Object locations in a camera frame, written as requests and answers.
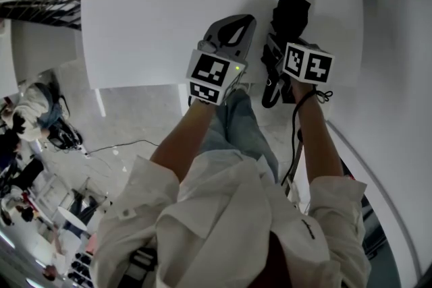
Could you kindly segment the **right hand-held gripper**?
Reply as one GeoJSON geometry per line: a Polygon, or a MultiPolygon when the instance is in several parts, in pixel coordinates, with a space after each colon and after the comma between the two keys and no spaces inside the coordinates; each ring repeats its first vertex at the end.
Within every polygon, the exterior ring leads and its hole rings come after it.
{"type": "Polygon", "coordinates": [[[335,57],[318,45],[306,42],[302,38],[286,42],[268,33],[267,46],[271,54],[279,59],[276,71],[281,80],[279,91],[282,103],[295,103],[291,78],[313,86],[329,83],[335,57]]]}

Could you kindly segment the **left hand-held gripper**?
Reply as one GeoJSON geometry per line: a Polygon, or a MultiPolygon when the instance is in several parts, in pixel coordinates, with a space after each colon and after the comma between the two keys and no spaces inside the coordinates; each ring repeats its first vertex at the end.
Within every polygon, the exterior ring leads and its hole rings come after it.
{"type": "Polygon", "coordinates": [[[217,47],[244,51],[253,38],[257,21],[250,14],[228,16],[213,23],[206,40],[192,51],[186,73],[188,96],[207,104],[221,105],[240,83],[248,64],[236,61],[217,47]]]}

